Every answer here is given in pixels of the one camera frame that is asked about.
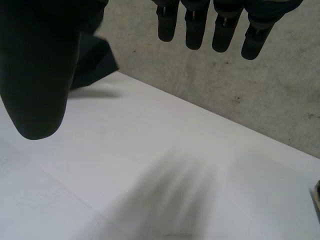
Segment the white table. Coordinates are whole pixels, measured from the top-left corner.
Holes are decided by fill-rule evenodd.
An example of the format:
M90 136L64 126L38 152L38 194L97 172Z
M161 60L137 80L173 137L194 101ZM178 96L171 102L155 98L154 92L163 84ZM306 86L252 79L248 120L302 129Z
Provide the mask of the white table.
M319 159L118 72L0 133L1 240L320 239Z

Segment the black rubber fingertip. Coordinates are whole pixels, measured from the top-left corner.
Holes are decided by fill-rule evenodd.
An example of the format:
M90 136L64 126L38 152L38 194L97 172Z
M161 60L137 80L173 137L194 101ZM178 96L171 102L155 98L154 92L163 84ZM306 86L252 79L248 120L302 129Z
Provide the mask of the black rubber fingertip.
M233 34L230 35L220 35L216 31L213 35L212 48L218 53L224 53L228 50Z
M170 42L175 36L179 1L167 7L158 6L158 37L163 42Z
M203 42L203 35L195 33L194 31L187 31L185 38L185 45L191 50L200 49Z
M176 30L175 23L172 23L172 22L168 24L164 24L163 22L159 23L158 37L163 42L171 42L172 39L174 39L175 30Z
M261 49L262 47L254 47L248 44L246 41L244 41L241 50L241 55L246 60L254 60L259 56Z

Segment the white tabletop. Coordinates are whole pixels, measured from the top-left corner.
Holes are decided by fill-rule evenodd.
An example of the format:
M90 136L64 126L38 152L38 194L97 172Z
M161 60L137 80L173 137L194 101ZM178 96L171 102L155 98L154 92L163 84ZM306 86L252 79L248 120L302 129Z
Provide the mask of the white tabletop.
M320 239L319 159L118 72L0 133L1 240Z

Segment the black cloth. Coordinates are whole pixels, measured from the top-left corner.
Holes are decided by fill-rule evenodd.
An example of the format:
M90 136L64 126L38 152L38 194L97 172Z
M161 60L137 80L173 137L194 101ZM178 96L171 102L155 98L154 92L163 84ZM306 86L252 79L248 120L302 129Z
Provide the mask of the black cloth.
M0 0L0 95L25 138L55 133L70 89L118 69L108 43L92 36L107 3Z

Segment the robotic hand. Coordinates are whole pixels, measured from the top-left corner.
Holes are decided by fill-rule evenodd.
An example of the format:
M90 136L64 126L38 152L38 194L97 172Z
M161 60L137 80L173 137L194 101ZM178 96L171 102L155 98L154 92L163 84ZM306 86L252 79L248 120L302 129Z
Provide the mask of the robotic hand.
M175 34L180 0L152 0L157 4L158 36L170 42ZM215 21L212 48L225 52L233 38L240 15L245 9L250 22L242 47L242 57L255 59L273 26L286 13L299 7L303 0L213 0L218 13ZM201 47L210 0L181 0L186 8L186 46L197 50Z

